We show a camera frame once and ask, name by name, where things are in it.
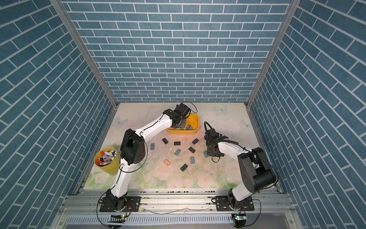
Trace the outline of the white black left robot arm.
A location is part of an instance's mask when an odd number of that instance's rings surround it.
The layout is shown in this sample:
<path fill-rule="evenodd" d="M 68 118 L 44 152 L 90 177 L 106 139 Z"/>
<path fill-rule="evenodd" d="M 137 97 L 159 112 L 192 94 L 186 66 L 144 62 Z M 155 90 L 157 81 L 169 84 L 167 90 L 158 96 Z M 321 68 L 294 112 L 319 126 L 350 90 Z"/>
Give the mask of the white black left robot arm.
<path fill-rule="evenodd" d="M 148 141 L 168 128 L 180 128 L 191 114 L 191 109 L 184 103 L 178 104 L 174 110 L 167 109 L 151 123 L 136 130 L 128 129 L 121 144 L 121 160 L 116 179 L 106 191 L 106 199 L 114 211 L 122 211 L 126 205 L 128 184 L 136 166 L 147 159 Z"/>

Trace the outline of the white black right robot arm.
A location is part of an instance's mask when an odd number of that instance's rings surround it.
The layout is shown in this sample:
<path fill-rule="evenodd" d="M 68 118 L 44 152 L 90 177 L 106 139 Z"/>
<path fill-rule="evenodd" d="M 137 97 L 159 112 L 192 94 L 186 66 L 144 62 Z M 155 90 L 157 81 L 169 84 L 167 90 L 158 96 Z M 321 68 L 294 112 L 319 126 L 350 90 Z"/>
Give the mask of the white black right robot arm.
<path fill-rule="evenodd" d="M 229 191 L 232 206 L 246 201 L 253 194 L 276 184 L 278 175 L 261 148 L 247 149 L 215 131 L 205 130 L 208 156 L 221 158 L 229 156 L 237 161 L 242 181 Z"/>

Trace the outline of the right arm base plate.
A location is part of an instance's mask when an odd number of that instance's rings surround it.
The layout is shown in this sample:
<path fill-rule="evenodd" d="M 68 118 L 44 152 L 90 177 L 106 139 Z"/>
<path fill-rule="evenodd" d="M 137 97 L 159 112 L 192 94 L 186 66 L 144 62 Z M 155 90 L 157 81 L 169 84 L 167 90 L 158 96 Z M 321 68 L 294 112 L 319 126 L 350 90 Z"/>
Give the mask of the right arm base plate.
<path fill-rule="evenodd" d="M 254 204 L 251 197 L 241 201 L 235 200 L 233 196 L 215 196 L 211 199 L 217 211 L 254 211 Z"/>

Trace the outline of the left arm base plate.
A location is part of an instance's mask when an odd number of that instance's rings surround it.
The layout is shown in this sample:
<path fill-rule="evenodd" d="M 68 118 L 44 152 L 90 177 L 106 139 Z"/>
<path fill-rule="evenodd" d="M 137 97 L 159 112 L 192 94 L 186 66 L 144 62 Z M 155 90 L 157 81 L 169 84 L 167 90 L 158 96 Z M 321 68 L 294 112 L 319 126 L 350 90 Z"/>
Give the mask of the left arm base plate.
<path fill-rule="evenodd" d="M 107 197 L 98 201 L 100 212 L 138 212 L 140 203 L 141 197 L 139 196 L 124 197 L 117 204 L 112 204 Z"/>

